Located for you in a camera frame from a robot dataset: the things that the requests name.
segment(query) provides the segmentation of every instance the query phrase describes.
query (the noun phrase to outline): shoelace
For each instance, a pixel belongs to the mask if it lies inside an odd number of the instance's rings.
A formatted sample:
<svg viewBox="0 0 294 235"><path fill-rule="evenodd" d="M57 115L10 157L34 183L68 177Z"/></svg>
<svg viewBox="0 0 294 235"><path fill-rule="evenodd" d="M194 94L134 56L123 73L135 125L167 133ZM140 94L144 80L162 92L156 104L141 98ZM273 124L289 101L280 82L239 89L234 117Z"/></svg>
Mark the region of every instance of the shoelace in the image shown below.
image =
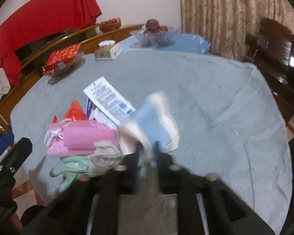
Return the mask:
<svg viewBox="0 0 294 235"><path fill-rule="evenodd" d="M66 118L63 119L60 123L59 123L59 128L56 130L48 130L44 139L44 144L46 145L47 148L50 147L52 140L56 137L60 138L60 139L64 139L63 136L61 135L61 132L63 131L63 127L69 125L69 123L72 121L72 119L70 118Z"/></svg>

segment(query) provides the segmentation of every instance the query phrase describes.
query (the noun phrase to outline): gray tablecloth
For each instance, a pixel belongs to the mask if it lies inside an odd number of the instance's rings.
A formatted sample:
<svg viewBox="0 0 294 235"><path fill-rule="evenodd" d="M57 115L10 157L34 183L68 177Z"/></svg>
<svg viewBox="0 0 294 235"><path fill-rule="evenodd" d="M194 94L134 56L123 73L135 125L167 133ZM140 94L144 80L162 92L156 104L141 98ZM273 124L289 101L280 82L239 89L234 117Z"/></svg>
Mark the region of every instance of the gray tablecloth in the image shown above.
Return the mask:
<svg viewBox="0 0 294 235"><path fill-rule="evenodd" d="M218 173L278 234L291 198L292 173L285 123L257 68L221 57L154 50L131 51L115 61L85 64L50 86L41 78L13 109L15 140L29 138L33 153L23 167L48 202L61 178L46 156L44 136L54 115L72 100L86 106L83 89L104 76L134 107L164 90L180 131L178 164L191 172Z"/></svg>

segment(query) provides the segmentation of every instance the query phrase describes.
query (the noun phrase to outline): blue cloth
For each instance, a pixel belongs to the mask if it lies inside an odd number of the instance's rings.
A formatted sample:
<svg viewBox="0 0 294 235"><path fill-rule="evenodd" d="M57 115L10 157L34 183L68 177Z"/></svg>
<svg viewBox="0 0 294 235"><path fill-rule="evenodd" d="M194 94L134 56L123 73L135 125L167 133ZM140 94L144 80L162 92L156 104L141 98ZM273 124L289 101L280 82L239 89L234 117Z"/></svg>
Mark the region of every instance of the blue cloth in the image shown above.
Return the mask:
<svg viewBox="0 0 294 235"><path fill-rule="evenodd" d="M7 132L0 138L0 155L14 142L14 134Z"/></svg>
<svg viewBox="0 0 294 235"><path fill-rule="evenodd" d="M151 145L159 141L160 147L171 148L171 137L160 124L158 113L153 103L145 100L132 114L131 120L137 122Z"/></svg>
<svg viewBox="0 0 294 235"><path fill-rule="evenodd" d="M200 35L176 33L173 36L173 44L167 47L151 47L143 49L156 49L165 51L183 51L196 54L207 54L210 47L210 42L205 40ZM125 40L120 41L123 52L129 52L133 50L141 50L138 40L134 37L128 37Z"/></svg>

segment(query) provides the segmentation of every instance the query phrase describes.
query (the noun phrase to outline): red cloth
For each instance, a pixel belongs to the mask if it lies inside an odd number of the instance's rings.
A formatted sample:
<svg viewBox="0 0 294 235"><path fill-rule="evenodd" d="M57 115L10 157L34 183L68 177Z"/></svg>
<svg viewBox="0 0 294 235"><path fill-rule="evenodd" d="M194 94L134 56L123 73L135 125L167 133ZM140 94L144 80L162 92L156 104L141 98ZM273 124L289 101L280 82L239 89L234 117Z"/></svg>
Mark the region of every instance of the red cloth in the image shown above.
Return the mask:
<svg viewBox="0 0 294 235"><path fill-rule="evenodd" d="M96 0L30 0L0 25L0 66L11 85L19 85L21 61L14 51L68 29L96 22Z"/></svg>

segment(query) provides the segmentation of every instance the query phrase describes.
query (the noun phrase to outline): orange bag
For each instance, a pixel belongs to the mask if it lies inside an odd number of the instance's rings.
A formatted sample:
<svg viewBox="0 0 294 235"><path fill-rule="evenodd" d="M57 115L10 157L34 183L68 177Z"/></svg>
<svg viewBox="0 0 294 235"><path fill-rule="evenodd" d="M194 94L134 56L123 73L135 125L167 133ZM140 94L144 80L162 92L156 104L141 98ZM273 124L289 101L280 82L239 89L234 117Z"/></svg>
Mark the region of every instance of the orange bag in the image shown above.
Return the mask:
<svg viewBox="0 0 294 235"><path fill-rule="evenodd" d="M53 124L57 124L58 123L58 118L57 116L54 116L53 117L53 121L52 121Z"/></svg>
<svg viewBox="0 0 294 235"><path fill-rule="evenodd" d="M121 27L121 19L119 17L110 19L100 23L100 31L106 33L112 30L119 29Z"/></svg>
<svg viewBox="0 0 294 235"><path fill-rule="evenodd" d="M87 120L80 103L76 100L72 101L71 106L65 113L63 119L65 118L70 118L73 121Z"/></svg>

